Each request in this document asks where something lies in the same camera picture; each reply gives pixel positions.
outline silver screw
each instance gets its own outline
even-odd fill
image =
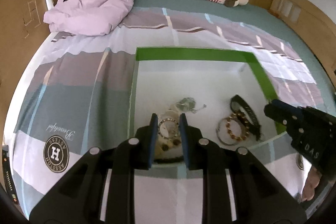
[[[246,147],[239,147],[239,148],[237,149],[237,152],[238,152],[239,154],[241,154],[241,155],[246,155],[246,154],[248,153],[248,150],[247,150]]]
[[[199,139],[199,140],[198,140],[198,143],[199,143],[200,145],[208,145],[208,144],[209,144],[209,140],[206,139],[206,138],[202,138],[202,139]]]
[[[128,140],[128,143],[129,143],[130,145],[136,145],[136,144],[139,143],[139,139],[138,139],[138,138],[130,138],[130,139]]]
[[[90,154],[91,155],[97,155],[100,152],[99,147],[93,147],[90,149]]]

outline pink jacket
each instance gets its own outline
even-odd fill
[[[111,32],[132,9],[134,0],[58,0],[44,14],[51,32],[104,35]]]

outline bed sheet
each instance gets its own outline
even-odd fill
[[[223,7],[214,5],[218,10]],[[65,173],[52,172],[43,160],[48,137],[57,134],[66,139],[70,160],[65,171],[90,147],[108,149],[127,138],[136,48],[159,45],[253,52],[281,100],[325,109],[314,78],[288,42],[250,24],[208,13],[134,7],[119,27],[105,36],[53,33],[23,74],[5,125],[5,140],[11,144],[12,174],[26,216]],[[111,133],[95,134],[109,132],[111,128],[114,129]],[[309,164],[305,171],[297,168],[296,152],[287,134],[251,151],[292,196],[300,195]],[[198,223],[201,193],[201,174],[189,172],[184,166],[138,171],[136,220],[138,223]],[[156,216],[146,212],[149,208],[157,212]]]

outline green trim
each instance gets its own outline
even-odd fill
[[[247,63],[267,101],[278,99],[277,93],[270,82],[263,67],[251,52],[222,50],[212,48],[183,48],[183,47],[139,47],[135,54],[136,61],[144,60],[208,60]],[[285,127],[276,123],[278,134],[285,131]]]

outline box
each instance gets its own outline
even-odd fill
[[[284,127],[266,117],[264,106],[277,99],[276,92],[253,53],[234,50],[182,47],[138,48],[130,101],[129,137],[149,124],[152,113],[163,114],[171,104],[192,97],[197,113],[186,112],[188,124],[201,130],[219,146],[235,150],[260,144],[254,136],[225,146],[216,136],[218,122],[229,116],[230,99],[240,95],[255,112],[263,141],[276,137]],[[230,140],[222,124],[221,138]]]

